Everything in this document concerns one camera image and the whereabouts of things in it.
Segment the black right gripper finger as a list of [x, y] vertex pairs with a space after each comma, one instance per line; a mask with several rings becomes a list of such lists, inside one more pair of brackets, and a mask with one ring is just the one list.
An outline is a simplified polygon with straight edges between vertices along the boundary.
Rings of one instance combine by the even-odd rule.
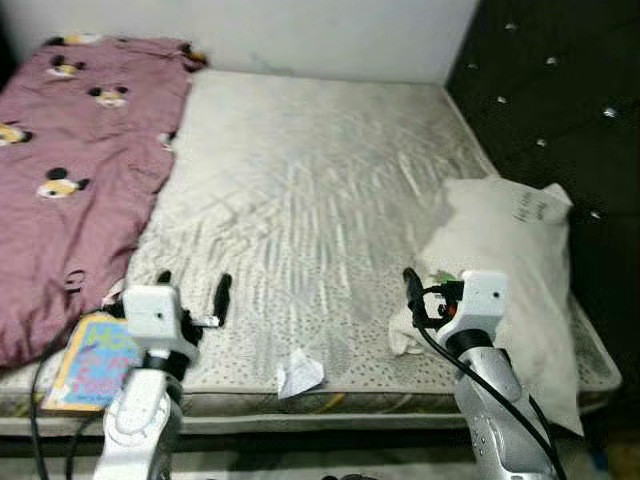
[[406, 285], [407, 308], [410, 310], [413, 326], [426, 325], [426, 312], [424, 301], [425, 289], [422, 287], [419, 274], [412, 268], [404, 269], [404, 285]]

